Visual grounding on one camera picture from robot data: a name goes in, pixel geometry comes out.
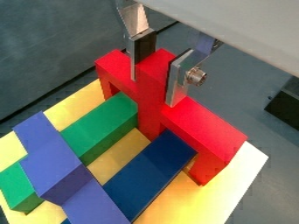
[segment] red t-shaped block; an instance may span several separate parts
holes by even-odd
[[[139,130],[154,140],[167,128],[200,153],[190,174],[206,185],[234,158],[247,136],[188,96],[164,104],[167,70],[174,55],[160,49],[136,65],[131,81],[130,58],[114,51],[96,61],[106,98],[119,90],[138,103]]]

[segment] dark blue block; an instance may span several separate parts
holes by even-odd
[[[130,224],[99,182],[92,179],[62,205],[71,224]]]
[[[20,162],[40,198],[62,205],[94,178],[60,136]]]
[[[108,196],[130,221],[146,210],[195,154],[167,130],[104,184]]]
[[[62,224],[71,224],[71,221],[67,219],[67,220],[63,221]]]
[[[39,150],[60,134],[43,112],[18,124],[13,131],[28,153]]]

